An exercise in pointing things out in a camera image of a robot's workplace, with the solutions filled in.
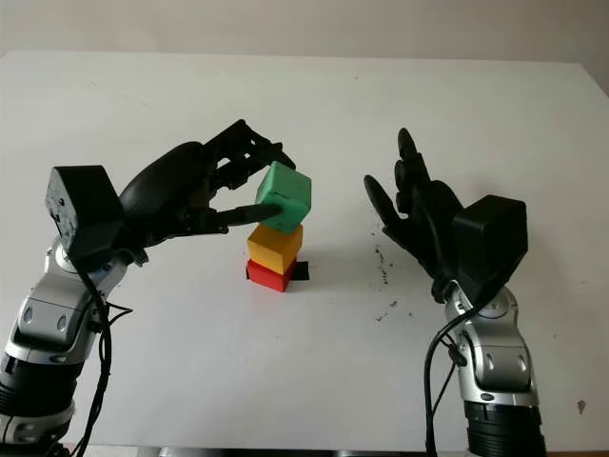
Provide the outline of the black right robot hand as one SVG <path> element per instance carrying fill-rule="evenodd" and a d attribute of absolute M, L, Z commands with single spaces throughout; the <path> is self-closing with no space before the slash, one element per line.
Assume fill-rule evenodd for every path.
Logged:
<path fill-rule="evenodd" d="M 462 204 L 449 186 L 430 177 L 406 128 L 399 130 L 398 148 L 400 159 L 394 167 L 396 197 L 390 198 L 371 175 L 364 177 L 364 187 L 383 221 L 383 232 L 419 262 L 432 278 L 432 297 L 441 303 L 448 283 L 456 277 L 451 223 Z"/>

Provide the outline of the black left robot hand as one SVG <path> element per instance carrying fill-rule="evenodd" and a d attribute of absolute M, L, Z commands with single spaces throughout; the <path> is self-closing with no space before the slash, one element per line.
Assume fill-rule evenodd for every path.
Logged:
<path fill-rule="evenodd" d="M 148 248 L 175 237 L 225 234 L 231 227 L 278 215 L 277 204 L 222 211 L 210 205 L 219 189 L 235 190 L 274 162 L 296 168 L 282 144 L 270 142 L 244 120 L 204 144 L 183 143 L 144 168 L 121 192 L 125 221 L 120 239 Z"/>

